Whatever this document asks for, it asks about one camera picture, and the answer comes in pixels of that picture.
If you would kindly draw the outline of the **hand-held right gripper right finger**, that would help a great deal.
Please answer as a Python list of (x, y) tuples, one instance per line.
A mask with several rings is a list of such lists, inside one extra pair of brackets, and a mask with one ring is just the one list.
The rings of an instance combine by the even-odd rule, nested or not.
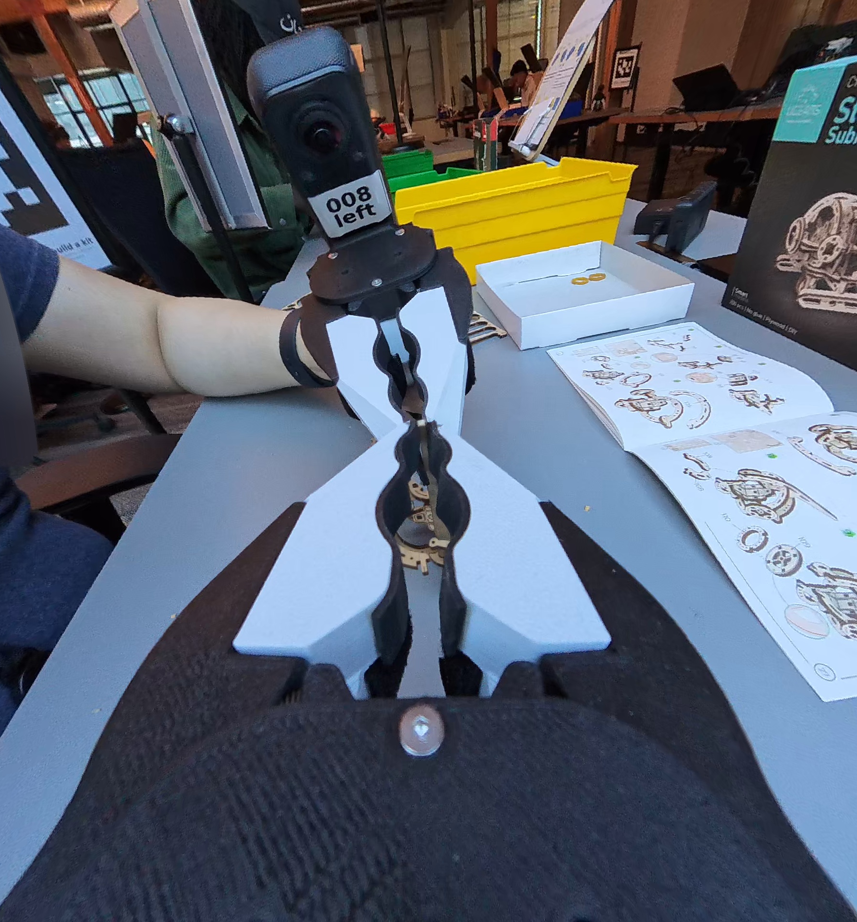
[(428, 425), (435, 514), (447, 529), (440, 591), (446, 658), (488, 697), (514, 662), (597, 651), (611, 637), (538, 498), (454, 432)]

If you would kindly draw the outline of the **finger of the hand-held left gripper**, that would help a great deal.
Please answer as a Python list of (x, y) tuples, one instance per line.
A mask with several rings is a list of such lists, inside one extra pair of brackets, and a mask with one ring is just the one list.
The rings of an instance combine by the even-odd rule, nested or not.
[(424, 411), (445, 435), (461, 435), (467, 377), (467, 349), (458, 340), (444, 289), (422, 291), (399, 313), (402, 329), (416, 344), (416, 377)]
[(366, 317), (343, 315), (326, 326), (338, 374), (338, 390), (371, 435), (380, 440), (403, 425), (392, 403), (391, 378), (375, 361), (378, 326)]

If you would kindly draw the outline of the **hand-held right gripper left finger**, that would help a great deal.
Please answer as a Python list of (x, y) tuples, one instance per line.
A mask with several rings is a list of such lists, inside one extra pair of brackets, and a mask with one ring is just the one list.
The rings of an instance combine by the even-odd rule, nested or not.
[(233, 645), (339, 668), (353, 697), (377, 659), (370, 615), (387, 592), (392, 550), (376, 504), (398, 471), (398, 425), (307, 497)]

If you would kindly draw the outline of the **wooden arc gear assembly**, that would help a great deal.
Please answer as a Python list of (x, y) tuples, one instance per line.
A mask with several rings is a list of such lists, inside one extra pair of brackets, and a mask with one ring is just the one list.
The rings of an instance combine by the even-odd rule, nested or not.
[(451, 531), (439, 514), (439, 480), (429, 467), (426, 398), (416, 381), (415, 371), (404, 364), (403, 372), (406, 387), (402, 412), (419, 427), (421, 466), (409, 478), (410, 515), (398, 528), (395, 540), (403, 566), (427, 576), (433, 564), (439, 568), (444, 566)]

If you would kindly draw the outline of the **person's left forearm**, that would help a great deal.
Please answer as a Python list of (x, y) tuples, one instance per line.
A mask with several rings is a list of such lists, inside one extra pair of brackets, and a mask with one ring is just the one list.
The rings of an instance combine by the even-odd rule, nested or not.
[(237, 397), (296, 386), (279, 350), (287, 311), (173, 297), (61, 259), (22, 345), (29, 371), (150, 395)]

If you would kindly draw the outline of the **green plastic bin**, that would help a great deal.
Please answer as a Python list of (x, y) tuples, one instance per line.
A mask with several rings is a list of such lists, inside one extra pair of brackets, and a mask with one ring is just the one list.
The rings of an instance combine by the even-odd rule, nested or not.
[(438, 172), (435, 169), (431, 169), (390, 177), (388, 179), (388, 186), (392, 196), (396, 196), (396, 193), (402, 189), (421, 187), (437, 182), (451, 181), (477, 175), (481, 175), (480, 170), (447, 167), (444, 172)]
[(425, 148), (383, 155), (381, 160), (388, 182), (434, 171), (433, 153)]

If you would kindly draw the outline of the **white cardboard tray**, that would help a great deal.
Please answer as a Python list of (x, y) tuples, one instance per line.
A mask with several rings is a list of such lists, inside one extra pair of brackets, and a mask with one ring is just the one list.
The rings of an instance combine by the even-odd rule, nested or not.
[[(572, 278), (606, 279), (574, 286)], [(477, 266), (477, 292), (521, 350), (686, 316), (694, 283), (602, 241)]]

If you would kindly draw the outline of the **black stand pole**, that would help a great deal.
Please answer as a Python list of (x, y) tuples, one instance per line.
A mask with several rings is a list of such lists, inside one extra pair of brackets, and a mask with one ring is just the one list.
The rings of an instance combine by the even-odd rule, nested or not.
[(161, 134), (177, 152), (185, 176), (192, 188), (192, 199), (196, 212), (202, 212), (209, 231), (215, 238), (218, 249), (227, 265), (228, 274), (238, 292), (238, 298), (246, 303), (254, 303), (250, 286), (238, 262), (236, 253), (228, 239), (227, 230), (217, 208), (202, 169), (192, 123), (188, 118), (170, 113), (159, 118)]

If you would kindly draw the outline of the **grey framed panel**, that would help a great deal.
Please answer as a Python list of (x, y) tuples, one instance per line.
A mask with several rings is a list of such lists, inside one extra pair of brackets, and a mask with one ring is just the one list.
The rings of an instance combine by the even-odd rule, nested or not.
[(110, 11), (157, 119), (178, 118), (227, 230), (267, 228), (226, 92), (187, 1), (119, 1)]

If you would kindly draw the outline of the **yellow plastic bin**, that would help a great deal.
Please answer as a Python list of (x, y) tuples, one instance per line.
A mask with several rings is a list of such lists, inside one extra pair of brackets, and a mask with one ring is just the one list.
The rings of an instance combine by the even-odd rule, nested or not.
[(575, 244), (615, 241), (636, 166), (564, 157), (396, 194), (399, 222), (431, 229), (477, 281), (477, 266)]

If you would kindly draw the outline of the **illustrated instruction booklet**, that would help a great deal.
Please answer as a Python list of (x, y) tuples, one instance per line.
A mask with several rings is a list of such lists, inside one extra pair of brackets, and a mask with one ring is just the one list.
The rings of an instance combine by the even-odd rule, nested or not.
[(857, 412), (690, 322), (548, 353), (817, 695), (857, 697)]

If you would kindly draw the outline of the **small black device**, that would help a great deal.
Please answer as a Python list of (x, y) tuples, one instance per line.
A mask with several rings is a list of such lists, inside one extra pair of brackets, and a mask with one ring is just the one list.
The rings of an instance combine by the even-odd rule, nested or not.
[(682, 256), (703, 231), (716, 189), (711, 180), (678, 198), (651, 200), (635, 218), (632, 233), (647, 236), (646, 246), (658, 253)]

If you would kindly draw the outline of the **person's blue shirt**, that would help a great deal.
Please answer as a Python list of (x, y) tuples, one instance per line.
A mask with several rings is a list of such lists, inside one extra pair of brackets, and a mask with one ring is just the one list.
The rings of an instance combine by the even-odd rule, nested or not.
[[(24, 342), (54, 292), (57, 254), (0, 224), (0, 275)], [(0, 467), (0, 644), (53, 648), (111, 550), (97, 532), (32, 510)]]

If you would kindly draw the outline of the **black laptop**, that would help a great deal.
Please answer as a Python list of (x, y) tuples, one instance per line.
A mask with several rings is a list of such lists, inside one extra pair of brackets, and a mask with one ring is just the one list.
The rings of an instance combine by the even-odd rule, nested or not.
[(688, 112), (728, 109), (741, 93), (723, 63), (675, 76), (672, 83), (681, 95), (681, 109)]

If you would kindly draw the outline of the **black teal kit box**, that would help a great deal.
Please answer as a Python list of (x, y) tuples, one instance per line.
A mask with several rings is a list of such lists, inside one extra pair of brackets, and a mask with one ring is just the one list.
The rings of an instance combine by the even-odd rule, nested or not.
[(792, 76), (722, 305), (857, 371), (857, 55)]

